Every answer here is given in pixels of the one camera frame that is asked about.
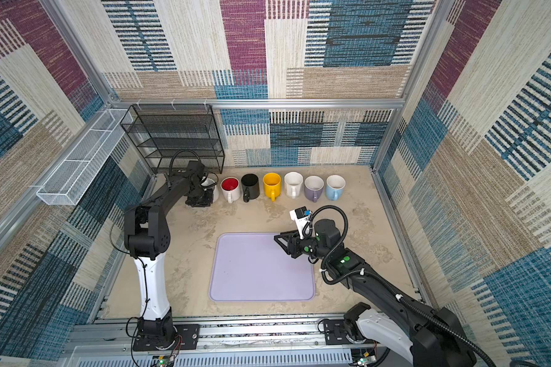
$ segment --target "yellow mug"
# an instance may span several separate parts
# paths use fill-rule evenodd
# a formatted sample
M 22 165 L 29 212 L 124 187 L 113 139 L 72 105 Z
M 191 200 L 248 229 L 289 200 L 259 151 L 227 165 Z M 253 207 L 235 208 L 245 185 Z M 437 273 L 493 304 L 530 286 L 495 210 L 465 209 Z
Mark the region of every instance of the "yellow mug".
M 272 198 L 272 202 L 281 193 L 281 177 L 277 173 L 268 173 L 263 176 L 263 190 L 267 197 Z

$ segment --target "light blue mug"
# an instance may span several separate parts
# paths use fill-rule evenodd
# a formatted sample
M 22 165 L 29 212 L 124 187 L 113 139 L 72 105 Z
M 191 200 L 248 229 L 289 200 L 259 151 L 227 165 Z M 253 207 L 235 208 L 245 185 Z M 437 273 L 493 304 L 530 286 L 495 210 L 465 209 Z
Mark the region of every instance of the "light blue mug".
M 345 179 L 338 174 L 333 174 L 327 179 L 327 198 L 333 202 L 338 200 L 345 190 Z

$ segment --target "black mug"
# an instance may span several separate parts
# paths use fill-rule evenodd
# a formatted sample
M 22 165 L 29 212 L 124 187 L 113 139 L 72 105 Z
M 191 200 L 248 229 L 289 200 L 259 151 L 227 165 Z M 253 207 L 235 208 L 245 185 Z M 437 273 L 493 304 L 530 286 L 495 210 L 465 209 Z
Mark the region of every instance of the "black mug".
M 253 173 L 248 173 L 241 178 L 242 201 L 257 199 L 259 197 L 259 178 Z

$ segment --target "white wire basket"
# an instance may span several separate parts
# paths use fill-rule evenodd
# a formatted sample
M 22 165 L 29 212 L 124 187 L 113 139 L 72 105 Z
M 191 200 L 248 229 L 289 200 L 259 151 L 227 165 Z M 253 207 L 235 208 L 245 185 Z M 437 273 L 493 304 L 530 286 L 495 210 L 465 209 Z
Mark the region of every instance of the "white wire basket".
M 120 121 L 124 116 L 132 121 L 126 112 L 125 109 L 109 109 L 100 115 L 37 192 L 45 204 L 77 205 L 125 133 Z

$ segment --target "lavender tray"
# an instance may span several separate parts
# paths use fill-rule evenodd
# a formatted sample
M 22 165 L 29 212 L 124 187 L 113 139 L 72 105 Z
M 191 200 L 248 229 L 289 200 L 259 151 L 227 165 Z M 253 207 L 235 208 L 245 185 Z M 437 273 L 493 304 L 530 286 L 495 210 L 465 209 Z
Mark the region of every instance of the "lavender tray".
M 292 259 L 274 241 L 278 233 L 225 233 L 219 237 L 208 295 L 215 302 L 308 301 L 313 265 Z

